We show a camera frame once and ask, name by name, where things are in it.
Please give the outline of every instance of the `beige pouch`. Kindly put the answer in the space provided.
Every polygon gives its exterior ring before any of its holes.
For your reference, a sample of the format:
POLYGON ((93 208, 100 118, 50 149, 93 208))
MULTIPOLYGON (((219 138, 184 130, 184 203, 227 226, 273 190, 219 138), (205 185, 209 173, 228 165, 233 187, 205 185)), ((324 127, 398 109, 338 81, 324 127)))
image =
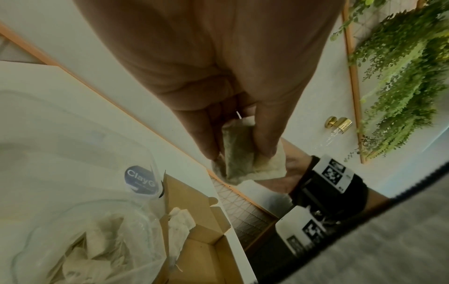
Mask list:
POLYGON ((254 117, 245 117, 232 120, 222 128, 225 157, 213 161, 212 170, 227 184, 280 178, 287 174, 281 141, 273 158, 263 156, 253 143, 254 125, 254 117))

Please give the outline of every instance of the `round blue sticker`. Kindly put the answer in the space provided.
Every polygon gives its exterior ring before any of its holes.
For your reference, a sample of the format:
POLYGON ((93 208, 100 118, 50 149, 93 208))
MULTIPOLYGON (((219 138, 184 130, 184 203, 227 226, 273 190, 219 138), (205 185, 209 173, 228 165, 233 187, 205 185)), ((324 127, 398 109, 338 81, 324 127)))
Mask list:
POLYGON ((159 192, 154 173, 141 166, 132 166, 125 171, 125 183, 135 193, 155 195, 159 192))

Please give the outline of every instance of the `gray fabric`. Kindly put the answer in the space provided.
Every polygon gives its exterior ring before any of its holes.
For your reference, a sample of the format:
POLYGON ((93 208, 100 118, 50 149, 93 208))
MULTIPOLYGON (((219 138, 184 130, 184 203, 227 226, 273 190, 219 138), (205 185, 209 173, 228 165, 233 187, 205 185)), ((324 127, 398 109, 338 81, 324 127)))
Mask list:
POLYGON ((338 240, 283 284, 449 283, 449 175, 338 240))

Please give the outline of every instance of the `cardboard box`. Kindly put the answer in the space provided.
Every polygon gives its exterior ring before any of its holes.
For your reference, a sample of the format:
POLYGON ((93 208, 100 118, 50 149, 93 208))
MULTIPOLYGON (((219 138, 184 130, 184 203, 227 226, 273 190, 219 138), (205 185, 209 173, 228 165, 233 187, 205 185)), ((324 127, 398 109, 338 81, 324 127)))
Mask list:
MULTIPOLYGON (((194 188, 164 175, 167 212, 174 207, 187 209, 196 226, 176 263, 169 271, 164 263, 153 284, 243 284, 225 232, 231 224, 214 197, 207 197, 194 188)), ((161 219, 168 255, 168 217, 161 219)))

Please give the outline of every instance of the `transparent plastic container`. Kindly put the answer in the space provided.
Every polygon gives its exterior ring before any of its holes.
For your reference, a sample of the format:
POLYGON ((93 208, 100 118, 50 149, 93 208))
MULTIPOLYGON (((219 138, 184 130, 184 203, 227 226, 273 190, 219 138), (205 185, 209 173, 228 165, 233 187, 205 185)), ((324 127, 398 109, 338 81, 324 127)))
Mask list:
POLYGON ((45 283, 84 220, 132 220, 135 269, 104 283, 150 284, 166 255, 161 177, 134 140, 34 97, 0 94, 0 283, 45 283))

